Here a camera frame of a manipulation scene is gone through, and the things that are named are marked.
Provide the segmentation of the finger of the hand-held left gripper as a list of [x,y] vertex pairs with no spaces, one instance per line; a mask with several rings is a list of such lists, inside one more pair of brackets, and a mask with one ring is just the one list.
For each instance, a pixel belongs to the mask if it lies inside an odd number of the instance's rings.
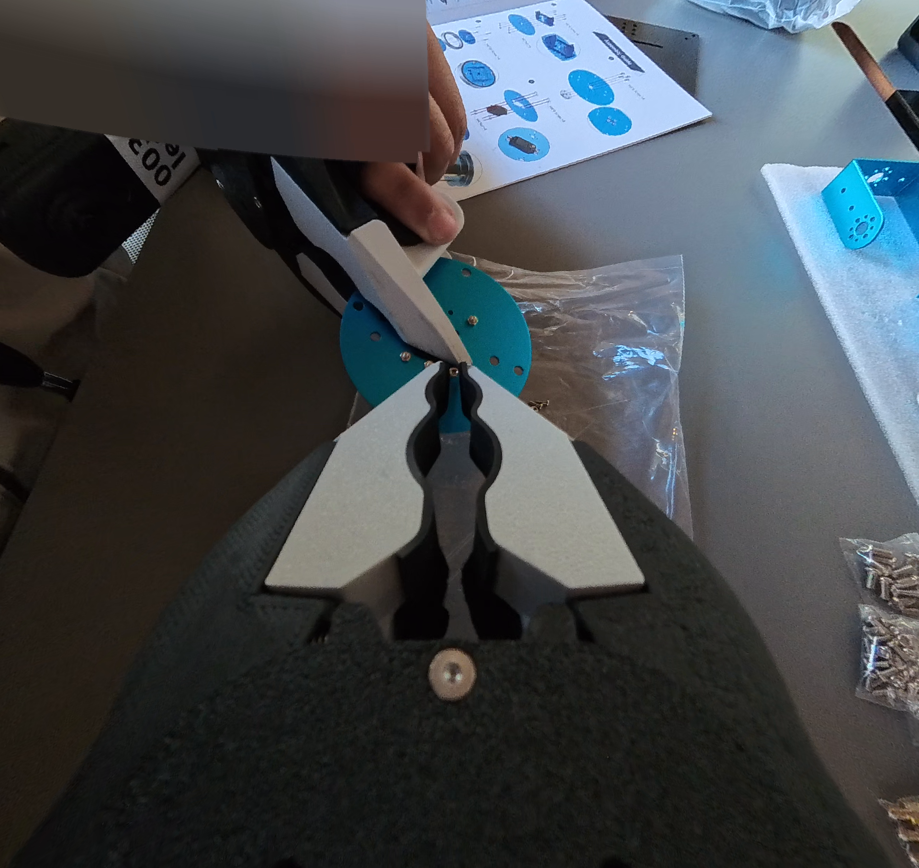
[[296,259],[300,274],[314,295],[342,316],[354,293],[351,277],[324,250],[301,252]]
[[446,246],[404,248],[351,187],[315,159],[272,158],[275,184],[298,230],[344,269],[407,344],[454,364],[471,357],[424,276]]

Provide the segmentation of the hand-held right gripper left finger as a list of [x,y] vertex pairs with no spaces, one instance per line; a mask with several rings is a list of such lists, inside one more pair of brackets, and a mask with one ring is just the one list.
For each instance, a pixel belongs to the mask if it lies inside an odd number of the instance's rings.
[[364,605],[384,634],[419,613],[442,634],[446,562],[427,477],[445,408],[446,365],[431,364],[339,436],[267,590]]

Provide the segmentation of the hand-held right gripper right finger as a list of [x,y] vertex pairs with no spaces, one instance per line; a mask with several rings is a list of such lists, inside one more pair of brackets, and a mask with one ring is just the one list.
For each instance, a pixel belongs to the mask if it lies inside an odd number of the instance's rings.
[[476,630],[521,630],[543,605],[642,590],[645,578],[571,440],[488,376],[461,370],[485,481],[462,571]]

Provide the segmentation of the blue round metal plate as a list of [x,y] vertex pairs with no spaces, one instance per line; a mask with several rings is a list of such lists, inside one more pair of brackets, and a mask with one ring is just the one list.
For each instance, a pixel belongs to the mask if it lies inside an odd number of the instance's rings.
[[[475,266],[441,258],[425,283],[465,345],[472,364],[519,395],[532,361],[530,333],[516,301],[500,283]],[[479,322],[469,327],[466,319]],[[424,368],[432,355],[403,341],[360,292],[348,301],[340,327],[340,349],[357,391],[372,406],[383,402]],[[412,353],[400,361],[403,350]]]

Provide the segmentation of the clear plastic bag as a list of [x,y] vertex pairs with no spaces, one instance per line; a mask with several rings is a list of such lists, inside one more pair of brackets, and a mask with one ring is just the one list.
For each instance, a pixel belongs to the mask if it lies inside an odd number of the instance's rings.
[[517,301],[533,362],[521,398],[589,444],[691,537],[678,371],[681,255],[536,272],[453,253]]

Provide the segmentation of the grey desk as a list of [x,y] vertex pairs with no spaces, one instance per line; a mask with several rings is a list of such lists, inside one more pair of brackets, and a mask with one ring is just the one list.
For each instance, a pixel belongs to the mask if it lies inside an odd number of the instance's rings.
[[[466,202],[460,253],[534,271],[684,257],[694,538],[763,633],[814,747],[891,860],[915,793],[896,713],[856,699],[837,538],[917,505],[760,174],[914,150],[828,30],[684,0],[588,0],[697,33],[714,118]],[[346,423],[336,325],[247,241],[207,175],[168,203],[2,558],[2,863],[95,740],[161,611],[263,494]]]

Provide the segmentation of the person's left hand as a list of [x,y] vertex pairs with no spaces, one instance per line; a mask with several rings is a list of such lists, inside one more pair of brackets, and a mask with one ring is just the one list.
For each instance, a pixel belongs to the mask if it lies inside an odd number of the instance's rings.
[[465,107],[437,37],[427,28],[430,145],[422,171],[399,162],[367,163],[360,172],[362,191],[424,242],[439,246],[460,231],[452,208],[433,186],[453,164],[467,129]]

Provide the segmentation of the white instruction manual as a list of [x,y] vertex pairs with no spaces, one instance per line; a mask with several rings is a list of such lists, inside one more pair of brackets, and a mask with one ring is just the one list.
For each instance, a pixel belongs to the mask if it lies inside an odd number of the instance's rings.
[[438,185],[456,201],[710,113],[584,0],[426,0],[468,129]]

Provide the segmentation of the white foam sheet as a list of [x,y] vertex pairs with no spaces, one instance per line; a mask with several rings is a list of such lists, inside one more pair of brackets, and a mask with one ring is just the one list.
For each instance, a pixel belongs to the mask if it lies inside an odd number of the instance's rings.
[[841,239],[823,189],[838,167],[769,163],[761,172],[821,305],[918,497],[917,195],[877,189],[882,224],[861,248]]

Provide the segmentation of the pile of screw bags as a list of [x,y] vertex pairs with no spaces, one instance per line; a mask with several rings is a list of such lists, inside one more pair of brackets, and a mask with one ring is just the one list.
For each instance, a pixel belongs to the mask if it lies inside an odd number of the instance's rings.
[[918,743],[918,535],[891,541],[841,539],[861,591],[856,694],[906,713]]

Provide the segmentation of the dark grey perforated plate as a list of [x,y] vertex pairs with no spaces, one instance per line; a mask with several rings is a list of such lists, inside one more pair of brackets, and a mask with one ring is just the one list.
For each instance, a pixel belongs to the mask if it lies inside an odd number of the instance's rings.
[[607,18],[679,86],[695,96],[699,57],[697,34],[621,17]]

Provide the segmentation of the blue metal U bracket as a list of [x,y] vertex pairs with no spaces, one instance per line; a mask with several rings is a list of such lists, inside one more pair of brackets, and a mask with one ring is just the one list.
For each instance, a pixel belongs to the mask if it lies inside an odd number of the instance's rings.
[[822,191],[833,224],[849,249],[861,249],[881,233],[885,217],[879,199],[894,199],[913,237],[918,238],[918,162],[854,159]]

